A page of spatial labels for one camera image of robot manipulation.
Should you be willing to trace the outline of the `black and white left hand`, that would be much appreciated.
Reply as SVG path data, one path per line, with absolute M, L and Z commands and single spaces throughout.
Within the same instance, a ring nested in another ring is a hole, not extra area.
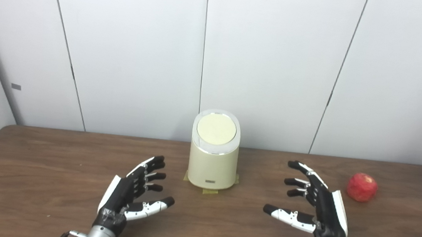
M 148 202 L 135 202 L 145 192 L 161 192 L 162 186 L 153 183 L 163 180 L 165 173 L 157 172 L 165 167 L 164 156 L 154 156 L 139 163 L 125 177 L 115 175 L 98 205 L 93 226 L 108 230 L 113 237 L 119 237 L 129 221 L 144 219 L 174 205 L 173 197 Z

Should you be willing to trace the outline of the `black and white right hand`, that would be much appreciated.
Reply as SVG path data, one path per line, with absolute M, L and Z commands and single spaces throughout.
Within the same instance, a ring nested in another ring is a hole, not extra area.
M 329 190 L 320 176 L 302 162 L 290 160 L 288 166 L 301 171 L 308 180 L 286 178 L 286 185 L 297 186 L 287 191 L 287 196 L 305 198 L 315 209 L 315 215 L 270 204 L 264 205 L 263 212 L 313 237 L 347 237 L 348 220 L 341 192 Z

